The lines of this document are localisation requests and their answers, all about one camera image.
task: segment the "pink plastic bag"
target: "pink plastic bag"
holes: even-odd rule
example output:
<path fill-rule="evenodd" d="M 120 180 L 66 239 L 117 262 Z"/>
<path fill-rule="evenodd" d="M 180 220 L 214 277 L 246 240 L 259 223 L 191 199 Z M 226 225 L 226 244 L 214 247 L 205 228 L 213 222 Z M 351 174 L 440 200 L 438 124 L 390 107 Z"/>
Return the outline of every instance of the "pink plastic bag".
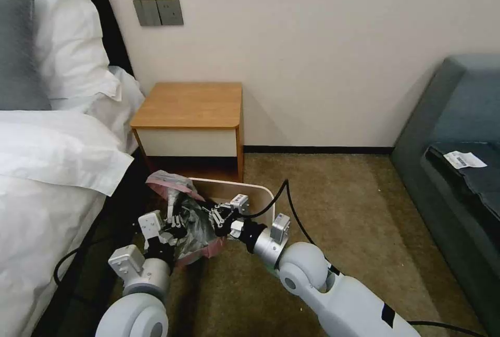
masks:
<path fill-rule="evenodd" d="M 146 184 L 159 196 L 168 202 L 167 217 L 173 214 L 174 204 L 180 193 L 187 194 L 190 198 L 182 203 L 183 222 L 187 229 L 187 237 L 180 239 L 176 248 L 176 267 L 191 264 L 202 256 L 211 258 L 220 253 L 225 238 L 217 237 L 209 222 L 206 212 L 200 212 L 196 201 L 204 202 L 205 199 L 199 195 L 189 178 L 158 170 L 151 174 Z"/>

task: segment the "baseboard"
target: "baseboard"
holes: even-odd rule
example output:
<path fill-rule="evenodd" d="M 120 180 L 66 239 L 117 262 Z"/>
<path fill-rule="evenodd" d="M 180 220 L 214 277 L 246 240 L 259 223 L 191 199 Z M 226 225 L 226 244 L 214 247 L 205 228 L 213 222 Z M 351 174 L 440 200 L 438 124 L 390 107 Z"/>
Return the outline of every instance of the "baseboard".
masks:
<path fill-rule="evenodd" d="M 315 147 L 315 146 L 252 146 L 243 147 L 245 153 L 295 154 L 371 154 L 390 155 L 394 147 Z"/>

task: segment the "light switch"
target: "light switch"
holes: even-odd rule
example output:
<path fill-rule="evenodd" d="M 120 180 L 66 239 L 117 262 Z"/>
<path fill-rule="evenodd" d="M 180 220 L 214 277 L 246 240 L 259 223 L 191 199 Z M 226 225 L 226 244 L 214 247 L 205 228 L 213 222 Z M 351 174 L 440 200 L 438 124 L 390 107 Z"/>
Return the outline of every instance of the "light switch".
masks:
<path fill-rule="evenodd" d="M 181 3 L 179 0 L 156 0 L 160 21 L 163 26 L 182 26 Z"/>
<path fill-rule="evenodd" d="M 141 26 L 161 26 L 156 0 L 134 0 L 134 7 Z"/>

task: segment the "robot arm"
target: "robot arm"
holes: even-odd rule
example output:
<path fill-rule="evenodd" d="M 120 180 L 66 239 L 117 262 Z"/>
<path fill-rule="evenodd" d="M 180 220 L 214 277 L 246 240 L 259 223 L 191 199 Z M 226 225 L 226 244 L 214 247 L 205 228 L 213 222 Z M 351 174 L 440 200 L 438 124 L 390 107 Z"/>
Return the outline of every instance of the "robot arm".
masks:
<path fill-rule="evenodd" d="M 418 332 L 384 301 L 355 278 L 333 270 L 323 252 L 310 243 L 285 248 L 290 218 L 279 214 L 271 229 L 242 219 L 248 197 L 238 195 L 230 203 L 210 211 L 215 232 L 243 242 L 277 276 L 281 284 L 300 297 L 317 315 L 332 337 L 419 337 Z M 116 250 L 109 264 L 124 280 L 124 297 L 101 319 L 97 337 L 166 337 L 168 319 L 163 303 L 173 269 L 171 236 L 158 213 L 139 218 L 148 246 L 148 258 L 134 245 Z"/>

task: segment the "label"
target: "label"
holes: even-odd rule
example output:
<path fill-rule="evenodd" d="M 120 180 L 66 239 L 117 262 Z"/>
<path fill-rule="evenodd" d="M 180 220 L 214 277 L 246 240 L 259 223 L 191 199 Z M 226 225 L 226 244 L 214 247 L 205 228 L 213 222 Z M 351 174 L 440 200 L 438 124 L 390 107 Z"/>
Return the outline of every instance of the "label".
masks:
<path fill-rule="evenodd" d="M 452 151 L 444 155 L 444 158 L 448 160 L 448 162 L 455 169 L 462 169 L 468 167 L 484 168 L 486 166 L 486 164 L 472 152 L 463 153 L 459 151 Z"/>

